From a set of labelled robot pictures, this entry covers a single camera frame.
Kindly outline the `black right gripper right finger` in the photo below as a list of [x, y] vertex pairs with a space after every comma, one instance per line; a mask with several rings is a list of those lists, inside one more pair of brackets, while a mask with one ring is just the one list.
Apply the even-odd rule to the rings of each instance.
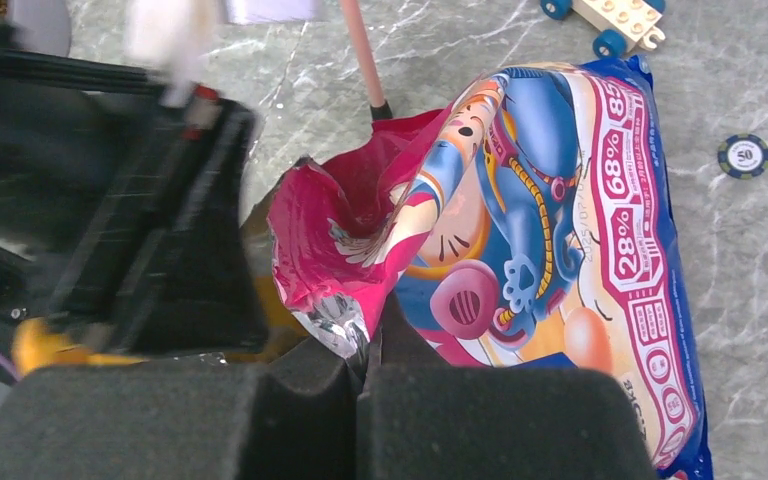
[[386, 300], [357, 401], [360, 479], [652, 479], [631, 405], [586, 369], [448, 365]]

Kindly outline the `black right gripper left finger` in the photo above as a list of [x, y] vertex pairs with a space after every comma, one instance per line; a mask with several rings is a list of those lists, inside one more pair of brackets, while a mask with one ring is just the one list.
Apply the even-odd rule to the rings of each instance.
[[307, 339], [269, 363], [59, 366], [0, 408], [0, 479], [351, 479], [355, 392]]

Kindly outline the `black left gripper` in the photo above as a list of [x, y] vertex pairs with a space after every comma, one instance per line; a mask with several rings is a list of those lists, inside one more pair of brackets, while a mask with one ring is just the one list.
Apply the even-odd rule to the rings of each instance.
[[258, 123], [202, 85], [22, 48], [0, 19], [0, 311], [102, 352], [254, 353], [239, 232]]

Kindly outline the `yellow plastic scoop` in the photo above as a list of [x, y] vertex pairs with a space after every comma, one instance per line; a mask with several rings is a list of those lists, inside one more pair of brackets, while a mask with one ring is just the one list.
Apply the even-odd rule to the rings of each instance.
[[[254, 285], [264, 308], [270, 327], [270, 335], [262, 352], [222, 353], [213, 352], [198, 355], [166, 355], [166, 360], [194, 360], [211, 366], [226, 366], [233, 363], [269, 363], [290, 351], [307, 336], [308, 332], [283, 306], [272, 276], [258, 276]], [[18, 373], [25, 376], [32, 371], [55, 365], [132, 365], [148, 362], [144, 356], [98, 353], [78, 344], [65, 334], [49, 330], [41, 317], [23, 321], [16, 330], [12, 359]]]

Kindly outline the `pink pet food bag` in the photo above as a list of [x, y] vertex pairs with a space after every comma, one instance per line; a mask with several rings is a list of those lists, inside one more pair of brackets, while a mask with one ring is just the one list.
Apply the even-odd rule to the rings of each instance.
[[299, 323], [351, 358], [395, 294], [450, 364], [607, 373], [658, 475], [711, 478], [647, 59], [507, 66], [374, 130], [270, 194], [272, 276]]

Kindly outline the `pink music stand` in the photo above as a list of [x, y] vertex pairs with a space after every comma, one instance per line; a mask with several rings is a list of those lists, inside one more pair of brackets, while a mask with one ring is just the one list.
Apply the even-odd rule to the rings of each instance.
[[360, 5], [357, 0], [339, 0], [338, 3], [363, 77], [371, 117], [374, 121], [392, 119], [393, 113], [381, 85]]

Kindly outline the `black white poker chip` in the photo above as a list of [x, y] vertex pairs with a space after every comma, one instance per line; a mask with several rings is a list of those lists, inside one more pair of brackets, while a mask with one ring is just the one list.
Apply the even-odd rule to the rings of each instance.
[[768, 145], [754, 134], [735, 134], [724, 140], [717, 151], [717, 161], [727, 175], [748, 180], [768, 168]]

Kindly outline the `toy block car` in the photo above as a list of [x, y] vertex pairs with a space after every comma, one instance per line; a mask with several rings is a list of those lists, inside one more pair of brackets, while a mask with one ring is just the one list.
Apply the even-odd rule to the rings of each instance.
[[657, 0], [540, 0], [546, 16], [563, 20], [576, 13], [599, 31], [592, 42], [598, 58], [619, 58], [636, 48], [654, 51], [666, 40], [658, 27], [666, 10]]

